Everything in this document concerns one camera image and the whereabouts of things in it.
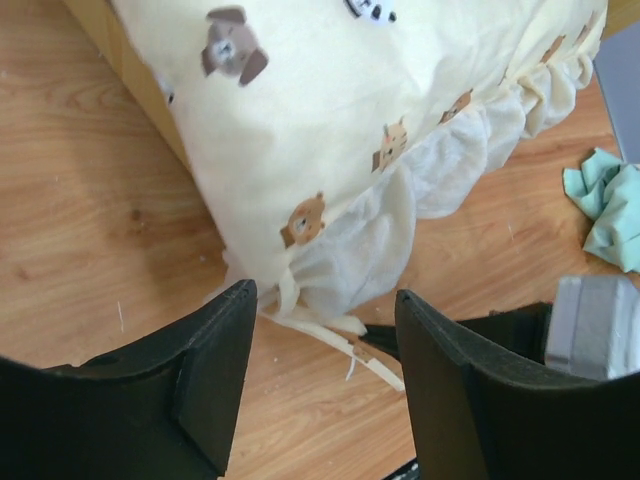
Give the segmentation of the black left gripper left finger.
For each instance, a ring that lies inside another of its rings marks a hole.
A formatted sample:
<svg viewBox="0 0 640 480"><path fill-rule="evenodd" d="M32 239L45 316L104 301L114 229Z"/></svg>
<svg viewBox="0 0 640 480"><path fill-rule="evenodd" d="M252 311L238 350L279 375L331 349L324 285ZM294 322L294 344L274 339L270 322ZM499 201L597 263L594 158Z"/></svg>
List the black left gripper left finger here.
<svg viewBox="0 0 640 480"><path fill-rule="evenodd" d="M5 479L216 479L228 468L256 319L243 280L80 366L1 362Z"/></svg>

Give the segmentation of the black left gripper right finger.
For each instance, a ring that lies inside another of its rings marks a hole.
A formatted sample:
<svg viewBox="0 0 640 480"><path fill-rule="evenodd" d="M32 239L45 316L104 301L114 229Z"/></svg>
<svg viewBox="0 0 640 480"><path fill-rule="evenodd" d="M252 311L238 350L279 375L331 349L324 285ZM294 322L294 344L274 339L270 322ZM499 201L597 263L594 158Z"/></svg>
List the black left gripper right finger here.
<svg viewBox="0 0 640 480"><path fill-rule="evenodd" d="M551 306L455 322L403 290L396 336L424 479L635 479L639 378L542 362Z"/></svg>

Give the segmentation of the cream animal print mattress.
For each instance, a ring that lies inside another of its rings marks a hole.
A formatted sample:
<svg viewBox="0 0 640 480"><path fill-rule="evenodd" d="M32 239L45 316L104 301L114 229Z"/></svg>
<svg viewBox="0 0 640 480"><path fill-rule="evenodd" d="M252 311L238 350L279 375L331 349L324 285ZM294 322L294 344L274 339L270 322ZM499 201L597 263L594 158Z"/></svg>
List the cream animal print mattress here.
<svg viewBox="0 0 640 480"><path fill-rule="evenodd" d="M168 97L258 310L403 381L351 341L421 219L455 212L592 77L604 1L109 1Z"/></svg>

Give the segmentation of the wooden pet bed frame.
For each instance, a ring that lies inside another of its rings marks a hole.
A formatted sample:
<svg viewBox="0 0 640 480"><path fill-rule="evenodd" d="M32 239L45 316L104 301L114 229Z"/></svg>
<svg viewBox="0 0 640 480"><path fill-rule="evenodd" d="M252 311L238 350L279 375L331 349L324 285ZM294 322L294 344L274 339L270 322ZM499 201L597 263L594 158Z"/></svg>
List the wooden pet bed frame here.
<svg viewBox="0 0 640 480"><path fill-rule="evenodd" d="M183 166L190 170L169 110L168 97L161 91L152 72L130 44L111 3L103 0L63 0L63 4L91 38Z"/></svg>

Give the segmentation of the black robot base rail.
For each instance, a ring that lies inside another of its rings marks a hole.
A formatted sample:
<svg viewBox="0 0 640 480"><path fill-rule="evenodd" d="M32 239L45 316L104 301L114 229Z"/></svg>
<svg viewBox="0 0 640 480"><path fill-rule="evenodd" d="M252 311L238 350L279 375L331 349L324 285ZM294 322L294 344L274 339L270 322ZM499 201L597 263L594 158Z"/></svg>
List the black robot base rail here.
<svg viewBox="0 0 640 480"><path fill-rule="evenodd" d="M550 302L453 321L403 290L365 344L402 367L416 456L396 479L635 479L639 290L563 277Z"/></svg>

